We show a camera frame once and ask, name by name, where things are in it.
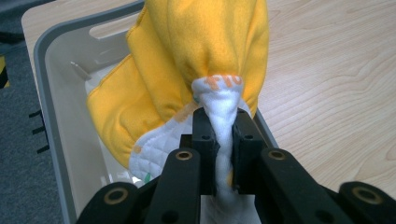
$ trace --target gray plastic bin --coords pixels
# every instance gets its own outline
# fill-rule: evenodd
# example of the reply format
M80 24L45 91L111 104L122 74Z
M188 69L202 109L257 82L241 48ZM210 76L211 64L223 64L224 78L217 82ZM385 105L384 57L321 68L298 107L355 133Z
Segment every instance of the gray plastic bin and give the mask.
M75 223L90 198L104 185L133 182L130 173L100 141L86 98L92 83L94 86L129 53L125 31L95 38L90 30L126 17L135 20L143 5L138 1L60 23L35 45L37 87L65 223ZM255 120L267 143L276 147L260 112Z

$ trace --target metal screw hole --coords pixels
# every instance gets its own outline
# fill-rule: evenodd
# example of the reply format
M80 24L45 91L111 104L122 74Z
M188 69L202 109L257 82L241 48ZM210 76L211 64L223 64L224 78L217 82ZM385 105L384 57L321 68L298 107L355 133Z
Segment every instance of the metal screw hole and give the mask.
M274 160L278 160L278 161L283 161L286 159L285 154L283 154L283 152L280 151L270 151L268 153L268 156Z
M376 192L365 187L355 187L352 193L360 200L370 204L381 204L383 199Z
M128 196L128 190L125 188L114 188L108 191L105 195L105 203L114 205L122 203Z
M176 158L180 161L187 161L192 158L192 153L189 151L180 151L176 154Z

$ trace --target white cloth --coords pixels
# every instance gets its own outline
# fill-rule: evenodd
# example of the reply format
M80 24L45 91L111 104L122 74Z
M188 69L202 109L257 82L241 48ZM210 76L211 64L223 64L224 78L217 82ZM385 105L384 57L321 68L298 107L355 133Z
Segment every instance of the white cloth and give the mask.
M161 174L167 155L178 148L180 135L192 132L192 113L202 106L208 115L220 145L216 157L217 196L203 196L201 223L260 223L254 207L254 196L238 195L231 187L233 166L232 127L238 107L249 111L242 100L241 77L202 77L192 82L194 100L199 103L186 105L162 127L143 135L136 144L139 153L131 154L129 168L132 175L150 180Z

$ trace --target yellow fleece fabric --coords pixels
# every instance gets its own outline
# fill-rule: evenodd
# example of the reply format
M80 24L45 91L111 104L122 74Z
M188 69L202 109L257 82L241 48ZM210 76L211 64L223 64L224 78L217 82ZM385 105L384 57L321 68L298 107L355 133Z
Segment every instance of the yellow fleece fabric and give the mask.
M193 101L191 83L240 76L256 113L265 77L268 18L264 0L147 0L126 36L131 54L88 96L97 132L125 167L136 140Z

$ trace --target light wood surface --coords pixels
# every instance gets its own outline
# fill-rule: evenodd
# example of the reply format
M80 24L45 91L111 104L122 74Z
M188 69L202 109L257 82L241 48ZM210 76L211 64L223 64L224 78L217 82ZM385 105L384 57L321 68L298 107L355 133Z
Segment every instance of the light wood surface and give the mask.
M128 2L56 1L29 10L22 19L29 54L52 25ZM267 4L259 108L279 146L330 189L359 180L396 198L396 2Z

